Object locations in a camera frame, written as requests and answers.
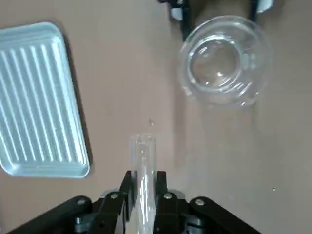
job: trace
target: black stand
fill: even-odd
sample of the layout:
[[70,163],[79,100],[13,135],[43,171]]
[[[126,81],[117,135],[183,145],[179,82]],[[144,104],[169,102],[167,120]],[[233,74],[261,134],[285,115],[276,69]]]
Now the black stand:
[[[180,21],[180,28],[182,32],[183,41],[187,38],[187,36],[194,29],[194,25],[192,23],[191,17],[191,8],[189,4],[189,0],[158,0],[160,3],[167,3],[170,9],[180,8],[182,11],[182,19]],[[256,22],[257,19],[257,9],[259,6],[260,0],[249,0],[250,8],[249,8],[249,19]]]

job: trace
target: silver tray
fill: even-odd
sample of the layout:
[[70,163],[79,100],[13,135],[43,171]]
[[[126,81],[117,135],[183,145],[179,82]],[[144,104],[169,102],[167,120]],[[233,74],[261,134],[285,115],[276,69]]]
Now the silver tray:
[[52,23],[0,30],[0,165],[13,176],[89,173],[65,43]]

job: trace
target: clear glass bowl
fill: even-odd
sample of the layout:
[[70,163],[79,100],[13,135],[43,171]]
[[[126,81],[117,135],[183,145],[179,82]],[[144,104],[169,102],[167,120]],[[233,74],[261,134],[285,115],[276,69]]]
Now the clear glass bowl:
[[198,26],[180,51],[179,80],[187,95],[216,105],[253,104],[272,61],[262,29],[239,16]]

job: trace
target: screw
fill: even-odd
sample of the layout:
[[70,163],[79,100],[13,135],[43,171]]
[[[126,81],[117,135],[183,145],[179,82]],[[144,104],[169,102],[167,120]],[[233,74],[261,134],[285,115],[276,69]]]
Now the screw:
[[113,195],[111,195],[111,198],[112,199],[115,199],[115,198],[117,198],[118,197],[118,194],[113,194]]
[[165,199],[171,199],[171,198],[172,198],[172,195],[171,195],[170,193],[166,193],[166,194],[164,195],[164,198],[165,198]]
[[154,126],[155,122],[152,119],[149,119],[148,122],[150,123],[150,126]]
[[85,202],[86,202],[85,200],[80,199],[79,201],[77,201],[77,204],[78,204],[78,205],[83,205]]
[[197,199],[195,203],[196,203],[197,206],[205,205],[205,202],[202,199]]

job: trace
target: table surface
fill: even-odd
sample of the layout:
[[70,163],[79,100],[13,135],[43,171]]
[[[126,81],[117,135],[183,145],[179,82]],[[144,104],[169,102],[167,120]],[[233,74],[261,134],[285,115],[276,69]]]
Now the table surface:
[[[274,50],[269,84],[255,106],[221,110],[181,91],[182,42],[156,0],[1,1],[0,28],[52,21],[69,41],[93,159],[89,175],[76,180],[0,170],[1,231],[73,196],[95,200],[118,187],[130,168],[130,135],[150,132],[170,188],[208,196],[264,234],[309,233],[311,5],[280,0],[260,16]],[[246,12],[245,0],[209,1],[197,23]]]

